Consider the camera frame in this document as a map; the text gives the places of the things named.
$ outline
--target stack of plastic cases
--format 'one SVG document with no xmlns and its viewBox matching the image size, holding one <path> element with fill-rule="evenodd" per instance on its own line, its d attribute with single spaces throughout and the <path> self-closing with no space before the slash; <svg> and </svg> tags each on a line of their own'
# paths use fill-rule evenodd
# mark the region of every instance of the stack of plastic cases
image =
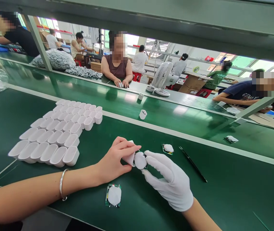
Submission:
<svg viewBox="0 0 274 231">
<path fill-rule="evenodd" d="M 73 166 L 79 157 L 82 130 L 90 131 L 102 120 L 101 106 L 61 99 L 52 111 L 30 125 L 8 156 L 30 164 Z"/>
</svg>

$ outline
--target gray shirt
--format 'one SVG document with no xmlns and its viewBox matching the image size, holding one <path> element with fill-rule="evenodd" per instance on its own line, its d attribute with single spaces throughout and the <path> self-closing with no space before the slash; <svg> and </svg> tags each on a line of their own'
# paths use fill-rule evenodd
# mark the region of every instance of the gray shirt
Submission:
<svg viewBox="0 0 274 231">
<path fill-rule="evenodd" d="M 179 60 L 173 65 L 171 74 L 181 76 L 181 73 L 186 70 L 187 63 L 184 60 Z"/>
</svg>

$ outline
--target white glove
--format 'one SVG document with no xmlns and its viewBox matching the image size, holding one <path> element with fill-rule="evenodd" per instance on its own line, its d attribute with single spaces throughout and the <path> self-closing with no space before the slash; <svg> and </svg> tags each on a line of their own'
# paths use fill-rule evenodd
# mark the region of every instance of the white glove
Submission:
<svg viewBox="0 0 274 231">
<path fill-rule="evenodd" d="M 166 199 L 176 211 L 184 212 L 193 204 L 189 177 L 167 156 L 145 151 L 146 161 L 159 171 L 164 178 L 157 179 L 148 170 L 142 169 L 145 180 Z"/>
</svg>

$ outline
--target white fan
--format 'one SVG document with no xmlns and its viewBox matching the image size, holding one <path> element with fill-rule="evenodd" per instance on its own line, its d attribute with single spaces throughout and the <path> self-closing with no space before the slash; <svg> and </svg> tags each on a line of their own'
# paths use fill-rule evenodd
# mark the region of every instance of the white fan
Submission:
<svg viewBox="0 0 274 231">
<path fill-rule="evenodd" d="M 162 96 L 170 96 L 170 93 L 164 90 L 164 87 L 175 84 L 179 78 L 176 75 L 170 75 L 172 67 L 172 62 L 162 63 L 159 66 L 151 85 L 146 87 L 147 91 L 154 91 Z"/>
</svg>

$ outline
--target silver bangle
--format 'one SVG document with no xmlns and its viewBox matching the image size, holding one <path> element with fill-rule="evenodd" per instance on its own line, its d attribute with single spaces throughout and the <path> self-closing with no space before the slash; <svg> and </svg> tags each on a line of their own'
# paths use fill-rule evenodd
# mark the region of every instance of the silver bangle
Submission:
<svg viewBox="0 0 274 231">
<path fill-rule="evenodd" d="M 61 195 L 61 198 L 62 198 L 63 201 L 66 201 L 66 199 L 67 199 L 67 196 L 64 197 L 63 194 L 62 194 L 62 182 L 63 182 L 64 173 L 66 171 L 69 171 L 69 169 L 67 168 L 63 171 L 61 179 L 60 179 L 60 195 Z"/>
</svg>

